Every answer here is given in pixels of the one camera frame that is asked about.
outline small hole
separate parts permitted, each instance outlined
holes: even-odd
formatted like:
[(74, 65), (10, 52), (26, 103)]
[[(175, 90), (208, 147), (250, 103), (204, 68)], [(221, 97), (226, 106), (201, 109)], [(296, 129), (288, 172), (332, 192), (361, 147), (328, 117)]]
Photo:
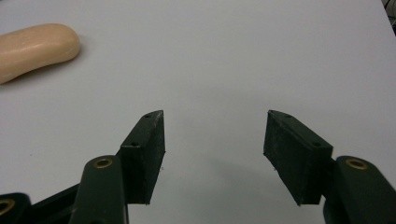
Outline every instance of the small hole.
[(108, 161), (99, 161), (96, 163), (98, 166), (106, 166), (108, 165)]
[(346, 164), (358, 170), (367, 170), (369, 168), (364, 161), (357, 159), (348, 159), (346, 160)]
[(102, 169), (102, 168), (106, 168), (107, 166), (110, 166), (113, 163), (113, 160), (111, 160), (110, 158), (103, 158), (103, 159), (99, 159), (98, 161), (96, 161), (93, 166), (95, 168), (98, 169)]
[(0, 211), (3, 211), (8, 207), (8, 203), (0, 203)]
[(14, 207), (14, 205), (15, 205), (15, 201), (12, 199), (0, 200), (0, 216), (11, 210), (12, 207)]
[(136, 142), (132, 142), (132, 143), (131, 143), (131, 146), (132, 146), (132, 147), (139, 147), (139, 144), (136, 143)]

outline soap bar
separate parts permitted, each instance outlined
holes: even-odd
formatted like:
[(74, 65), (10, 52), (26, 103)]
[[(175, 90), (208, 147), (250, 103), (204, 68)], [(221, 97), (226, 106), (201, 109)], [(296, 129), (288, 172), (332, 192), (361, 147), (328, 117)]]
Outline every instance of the soap bar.
[(62, 24), (42, 24), (0, 35), (0, 84), (26, 72), (73, 59), (78, 35)]

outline screw hole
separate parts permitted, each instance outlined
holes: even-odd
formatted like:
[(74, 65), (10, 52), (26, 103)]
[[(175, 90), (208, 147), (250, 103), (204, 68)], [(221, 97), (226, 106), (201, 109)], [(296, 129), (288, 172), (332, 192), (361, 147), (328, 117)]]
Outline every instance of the screw hole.
[(357, 159), (348, 159), (346, 160), (346, 164), (358, 170), (367, 170), (369, 168), (364, 161)]
[(93, 166), (95, 168), (101, 169), (101, 168), (106, 168), (107, 166), (110, 166), (113, 163), (113, 160), (111, 160), (110, 158), (103, 158), (103, 159), (99, 159), (97, 160)]
[(140, 145), (139, 145), (138, 143), (136, 143), (136, 142), (132, 142), (132, 143), (131, 143), (131, 146), (132, 146), (132, 147), (140, 147)]
[(321, 143), (318, 142), (313, 142), (312, 145), (314, 145), (314, 147), (321, 147)]
[(15, 201), (12, 199), (0, 200), (0, 216), (11, 210), (12, 207), (14, 207), (14, 205), (15, 205)]

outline beige soap bar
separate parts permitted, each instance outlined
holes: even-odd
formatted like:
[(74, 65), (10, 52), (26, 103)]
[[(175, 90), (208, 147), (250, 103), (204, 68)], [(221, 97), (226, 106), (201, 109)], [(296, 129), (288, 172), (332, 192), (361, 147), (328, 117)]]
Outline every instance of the beige soap bar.
[(73, 59), (78, 52), (78, 35), (62, 24), (0, 35), (0, 84), (39, 67)]

